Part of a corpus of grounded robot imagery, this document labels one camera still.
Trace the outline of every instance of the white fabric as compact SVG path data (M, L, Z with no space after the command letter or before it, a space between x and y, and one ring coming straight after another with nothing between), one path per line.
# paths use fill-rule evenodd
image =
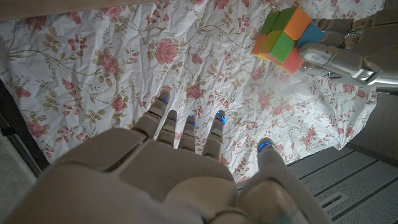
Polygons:
M130 128L161 91L178 113L176 142L196 116L197 152L224 110L221 161L242 181L257 171L264 136L292 162L342 148L376 105L373 89L289 75L250 54L267 14L297 4L314 18L359 19L383 2L166 1L7 21L0 79L50 162L109 128Z

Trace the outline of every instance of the blue cube tile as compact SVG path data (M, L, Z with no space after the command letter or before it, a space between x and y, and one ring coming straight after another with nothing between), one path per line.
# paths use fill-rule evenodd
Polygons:
M322 40L324 35L325 34L322 32L322 30L319 29L313 22L311 22L304 34L297 41L297 46L301 47L307 43L318 43Z

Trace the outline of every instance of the robotic hand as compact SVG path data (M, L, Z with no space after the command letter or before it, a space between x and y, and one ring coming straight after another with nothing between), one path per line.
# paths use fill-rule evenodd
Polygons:
M6 223L330 223L268 138L257 147L259 172L238 192L220 163L223 111L201 155L192 115L178 149L175 111L154 140L169 97L161 94L131 130L105 131L66 153Z
M314 19L324 31L320 43L305 44L301 71L334 82L398 89L398 9L352 19Z

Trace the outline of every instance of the rubik's cube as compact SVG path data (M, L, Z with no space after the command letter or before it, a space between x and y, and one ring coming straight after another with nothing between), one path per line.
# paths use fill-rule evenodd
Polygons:
M319 42L324 33L301 7L294 6L268 14L254 43L252 54L294 73L303 64L299 47Z

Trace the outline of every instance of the robot fingertip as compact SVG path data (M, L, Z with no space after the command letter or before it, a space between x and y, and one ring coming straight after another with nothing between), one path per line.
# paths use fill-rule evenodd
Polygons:
M159 95L158 99L163 100L164 102L168 103L169 100L170 100L170 93L164 91L164 92L162 92L162 93Z
M260 153L263 149L271 146L273 144L273 140L270 138L263 138L259 141L259 144L257 145L257 153Z
M215 118L222 121L223 124L225 124L225 112L223 110L217 111Z
M187 117L187 123L195 124L195 116L192 115L192 114L190 114L190 115Z
M175 110L170 110L167 115L167 118L170 118L175 121L177 119L177 112Z

